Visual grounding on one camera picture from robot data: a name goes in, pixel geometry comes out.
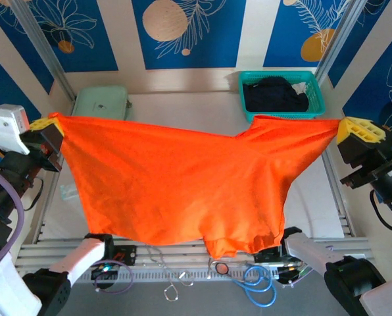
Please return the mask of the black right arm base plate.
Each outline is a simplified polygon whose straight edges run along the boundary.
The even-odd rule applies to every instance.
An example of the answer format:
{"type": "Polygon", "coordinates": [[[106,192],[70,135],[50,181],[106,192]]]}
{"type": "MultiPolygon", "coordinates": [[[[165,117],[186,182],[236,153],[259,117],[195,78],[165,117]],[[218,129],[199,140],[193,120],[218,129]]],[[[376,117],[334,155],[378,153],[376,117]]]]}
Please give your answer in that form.
{"type": "Polygon", "coordinates": [[[254,254],[255,263],[273,263],[280,262],[282,256],[282,247],[268,248],[254,254]]]}

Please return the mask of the teal plastic basket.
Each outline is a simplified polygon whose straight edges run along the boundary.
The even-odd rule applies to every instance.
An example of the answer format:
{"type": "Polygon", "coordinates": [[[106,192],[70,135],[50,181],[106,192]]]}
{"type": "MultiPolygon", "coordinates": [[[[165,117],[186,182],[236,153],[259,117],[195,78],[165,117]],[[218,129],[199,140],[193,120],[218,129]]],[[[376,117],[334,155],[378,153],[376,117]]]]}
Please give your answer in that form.
{"type": "Polygon", "coordinates": [[[319,115],[324,114],[325,105],[322,93],[313,73],[306,70],[258,70],[258,71],[243,71],[239,74],[239,95],[241,105],[246,119],[252,122],[256,115],[270,115],[274,117],[281,117],[286,119],[313,119],[319,115]],[[243,84],[254,84],[266,77],[280,76],[285,78],[291,85],[299,82],[306,82],[306,96],[308,97],[309,107],[307,112],[301,113],[252,113],[245,108],[245,101],[243,96],[243,84]]]}

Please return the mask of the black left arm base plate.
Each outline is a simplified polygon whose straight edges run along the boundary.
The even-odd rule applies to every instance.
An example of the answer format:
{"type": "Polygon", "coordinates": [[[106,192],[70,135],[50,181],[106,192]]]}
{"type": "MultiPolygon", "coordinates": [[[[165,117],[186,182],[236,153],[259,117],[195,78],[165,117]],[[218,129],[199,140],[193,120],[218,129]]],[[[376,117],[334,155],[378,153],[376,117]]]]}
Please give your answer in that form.
{"type": "Polygon", "coordinates": [[[114,247],[113,260],[119,261],[127,266],[134,266],[137,257],[137,246],[119,245],[114,247]]]}

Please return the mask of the mint green storage case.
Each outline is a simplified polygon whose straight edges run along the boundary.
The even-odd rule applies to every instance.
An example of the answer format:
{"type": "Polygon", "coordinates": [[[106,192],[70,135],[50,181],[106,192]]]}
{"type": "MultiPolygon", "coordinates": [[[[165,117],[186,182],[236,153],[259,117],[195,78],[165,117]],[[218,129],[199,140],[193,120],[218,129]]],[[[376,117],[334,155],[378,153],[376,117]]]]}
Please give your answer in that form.
{"type": "Polygon", "coordinates": [[[92,86],[78,92],[72,116],[126,120],[129,109],[124,86],[92,86]]]}

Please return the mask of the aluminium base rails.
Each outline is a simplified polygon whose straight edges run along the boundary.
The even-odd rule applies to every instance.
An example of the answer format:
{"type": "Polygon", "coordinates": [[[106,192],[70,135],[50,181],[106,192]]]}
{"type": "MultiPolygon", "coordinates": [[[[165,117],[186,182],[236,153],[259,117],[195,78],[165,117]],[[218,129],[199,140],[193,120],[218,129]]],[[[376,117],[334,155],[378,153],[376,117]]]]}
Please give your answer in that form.
{"type": "MultiPolygon", "coordinates": [[[[376,262],[366,238],[315,238],[314,241],[326,247],[331,246],[333,251],[341,255],[351,255],[356,258],[368,259],[372,263],[376,262]]],[[[76,249],[80,242],[80,239],[50,239],[39,241],[36,244],[24,244],[18,252],[15,267],[22,273],[49,268],[76,249]]],[[[149,259],[149,253],[144,244],[120,238],[115,238],[114,244],[116,246],[137,247],[135,260],[137,269],[155,269],[157,267],[149,259]]],[[[161,246],[160,251],[167,266],[171,269],[206,269],[210,258],[202,240],[173,246],[161,246]]]]}

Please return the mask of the dark navy t-shirt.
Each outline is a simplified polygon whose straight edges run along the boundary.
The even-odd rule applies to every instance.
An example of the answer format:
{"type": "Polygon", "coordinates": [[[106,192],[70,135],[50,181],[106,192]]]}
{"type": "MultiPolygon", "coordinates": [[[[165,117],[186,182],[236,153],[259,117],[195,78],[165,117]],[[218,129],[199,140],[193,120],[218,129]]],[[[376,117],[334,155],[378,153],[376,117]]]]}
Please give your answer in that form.
{"type": "Polygon", "coordinates": [[[306,93],[297,93],[283,77],[271,76],[243,84],[245,108],[252,113],[301,113],[309,107],[306,93]]]}

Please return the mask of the orange t-shirt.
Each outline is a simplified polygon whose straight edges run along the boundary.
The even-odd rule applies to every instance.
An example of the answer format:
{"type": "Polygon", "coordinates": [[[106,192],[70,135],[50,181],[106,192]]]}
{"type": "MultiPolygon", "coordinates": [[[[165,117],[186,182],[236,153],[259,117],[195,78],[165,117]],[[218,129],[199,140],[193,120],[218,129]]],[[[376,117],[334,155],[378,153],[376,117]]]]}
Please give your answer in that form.
{"type": "Polygon", "coordinates": [[[281,243],[292,182],[338,121],[260,115],[223,136],[54,113],[89,231],[153,246],[204,241],[210,256],[281,243]]]}

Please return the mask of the aluminium frame post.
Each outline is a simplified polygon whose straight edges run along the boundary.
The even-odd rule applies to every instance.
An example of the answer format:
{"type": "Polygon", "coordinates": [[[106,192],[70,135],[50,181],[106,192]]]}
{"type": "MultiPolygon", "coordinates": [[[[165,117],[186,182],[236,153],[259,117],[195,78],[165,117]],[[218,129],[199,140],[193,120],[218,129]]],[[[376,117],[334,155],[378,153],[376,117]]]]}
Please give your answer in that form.
{"type": "Polygon", "coordinates": [[[29,6],[23,0],[8,0],[11,10],[31,41],[35,50],[39,54],[52,77],[58,82],[61,90],[72,103],[76,99],[76,94],[68,82],[62,65],[47,41],[37,20],[32,14],[29,6]]]}
{"type": "Polygon", "coordinates": [[[347,10],[341,17],[341,21],[335,29],[333,37],[315,72],[315,78],[320,86],[326,79],[329,69],[340,53],[340,50],[345,44],[347,37],[351,33],[367,1],[368,0],[349,0],[347,2],[347,10]]]}

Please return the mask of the small clear plastic bag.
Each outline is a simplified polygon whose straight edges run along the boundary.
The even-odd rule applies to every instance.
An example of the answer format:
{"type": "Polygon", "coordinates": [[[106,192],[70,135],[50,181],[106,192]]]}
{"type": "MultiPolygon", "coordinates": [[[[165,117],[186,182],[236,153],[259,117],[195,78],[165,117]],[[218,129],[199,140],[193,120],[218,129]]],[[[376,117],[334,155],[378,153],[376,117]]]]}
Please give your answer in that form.
{"type": "Polygon", "coordinates": [[[78,189],[75,184],[65,184],[60,186],[61,199],[63,201],[77,198],[79,196],[78,189]]]}

